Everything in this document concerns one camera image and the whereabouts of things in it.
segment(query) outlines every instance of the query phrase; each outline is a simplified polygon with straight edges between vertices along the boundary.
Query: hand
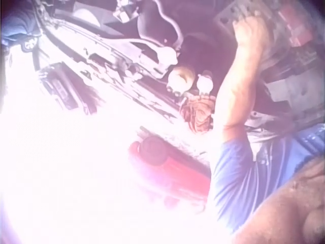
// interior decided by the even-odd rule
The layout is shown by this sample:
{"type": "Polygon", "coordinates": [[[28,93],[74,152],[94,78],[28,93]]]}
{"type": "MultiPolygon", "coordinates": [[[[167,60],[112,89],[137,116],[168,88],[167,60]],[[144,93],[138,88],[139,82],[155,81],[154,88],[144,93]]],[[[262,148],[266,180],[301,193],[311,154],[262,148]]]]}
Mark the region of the hand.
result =
{"type": "Polygon", "coordinates": [[[260,12],[255,12],[255,16],[248,16],[233,23],[238,47],[249,50],[264,49],[270,44],[270,34],[267,25],[260,12]]]}

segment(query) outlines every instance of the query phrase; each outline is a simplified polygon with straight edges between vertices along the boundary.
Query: brown glove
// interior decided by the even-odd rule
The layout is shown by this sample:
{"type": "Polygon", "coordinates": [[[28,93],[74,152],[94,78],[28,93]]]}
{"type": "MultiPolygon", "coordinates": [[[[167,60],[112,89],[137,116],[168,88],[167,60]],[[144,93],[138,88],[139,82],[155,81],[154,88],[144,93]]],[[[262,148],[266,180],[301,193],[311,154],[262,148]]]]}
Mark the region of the brown glove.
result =
{"type": "Polygon", "coordinates": [[[203,134],[210,130],[215,99],[214,96],[193,96],[182,104],[179,112],[192,132],[203,134]]]}

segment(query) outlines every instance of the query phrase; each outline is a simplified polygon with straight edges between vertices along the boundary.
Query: white bulb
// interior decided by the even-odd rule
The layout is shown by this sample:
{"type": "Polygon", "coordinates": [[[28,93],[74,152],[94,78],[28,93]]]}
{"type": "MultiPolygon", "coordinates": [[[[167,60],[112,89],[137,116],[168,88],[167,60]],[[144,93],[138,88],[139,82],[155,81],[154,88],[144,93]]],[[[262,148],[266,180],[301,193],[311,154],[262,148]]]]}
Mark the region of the white bulb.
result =
{"type": "Polygon", "coordinates": [[[209,76],[200,76],[197,82],[197,88],[202,94],[209,94],[213,89],[213,81],[209,76]]]}

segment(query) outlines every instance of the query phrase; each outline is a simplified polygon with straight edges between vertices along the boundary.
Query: wire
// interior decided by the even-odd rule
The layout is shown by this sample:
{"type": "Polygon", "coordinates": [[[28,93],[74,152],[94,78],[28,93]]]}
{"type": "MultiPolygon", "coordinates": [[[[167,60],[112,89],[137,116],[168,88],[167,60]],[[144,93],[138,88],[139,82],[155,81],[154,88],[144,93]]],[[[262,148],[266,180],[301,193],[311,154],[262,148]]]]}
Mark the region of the wire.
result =
{"type": "Polygon", "coordinates": [[[177,22],[174,19],[172,19],[171,17],[169,17],[165,14],[163,5],[161,4],[160,0],[153,0],[153,1],[157,4],[158,11],[159,11],[159,14],[161,15],[161,17],[174,27],[176,34],[177,34],[177,40],[173,44],[173,47],[176,50],[179,50],[179,48],[181,47],[181,45],[184,41],[183,33],[182,33],[179,25],[177,24],[177,22]]]}

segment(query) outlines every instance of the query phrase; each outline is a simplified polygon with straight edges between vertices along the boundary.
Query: engine compartment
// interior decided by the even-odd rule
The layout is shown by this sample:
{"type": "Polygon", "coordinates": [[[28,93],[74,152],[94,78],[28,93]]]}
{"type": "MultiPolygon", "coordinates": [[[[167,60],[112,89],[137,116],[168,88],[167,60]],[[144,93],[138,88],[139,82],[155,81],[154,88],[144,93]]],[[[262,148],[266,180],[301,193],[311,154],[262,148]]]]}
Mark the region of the engine compartment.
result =
{"type": "MultiPolygon", "coordinates": [[[[283,89],[280,83],[300,79],[310,70],[321,74],[324,68],[319,45],[313,38],[315,27],[297,1],[158,2],[163,14],[177,23],[178,31],[161,16],[157,2],[151,0],[127,1],[124,5],[106,1],[105,6],[100,6],[102,1],[54,1],[41,10],[48,17],[42,12],[40,22],[45,23],[42,29],[48,30],[47,36],[61,41],[57,46],[67,45],[75,51],[68,56],[80,65],[79,73],[86,79],[107,83],[174,123],[180,119],[178,110],[184,99],[217,95],[236,51],[231,23],[259,10],[274,41],[261,65],[256,105],[247,130],[258,137],[270,137],[280,133],[279,125],[284,131],[305,126],[305,120],[303,124],[297,121],[303,111],[295,114],[288,99],[274,99],[274,94],[283,89]],[[127,8],[126,20],[116,18],[117,12],[121,15],[127,8]],[[76,44],[66,40],[58,29],[69,29],[85,41],[81,44],[80,39],[76,44]],[[268,86],[271,83],[279,84],[274,94],[268,86]]],[[[314,117],[310,116],[314,121],[323,115],[318,110],[314,117]]]]}

